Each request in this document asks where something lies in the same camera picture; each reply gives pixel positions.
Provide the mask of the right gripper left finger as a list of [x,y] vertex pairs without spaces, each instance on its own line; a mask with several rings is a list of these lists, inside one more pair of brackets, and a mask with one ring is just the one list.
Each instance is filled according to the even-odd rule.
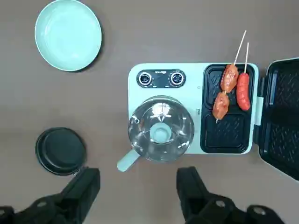
[[82,224],[100,191],[100,171],[81,170],[58,194],[41,197],[26,209],[15,212],[1,206],[2,224]]

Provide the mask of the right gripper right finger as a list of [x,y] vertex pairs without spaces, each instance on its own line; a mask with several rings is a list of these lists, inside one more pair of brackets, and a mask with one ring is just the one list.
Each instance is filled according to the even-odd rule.
[[176,188],[186,224],[283,224],[271,208],[250,205],[245,211],[234,202],[207,190],[195,167],[178,168]]

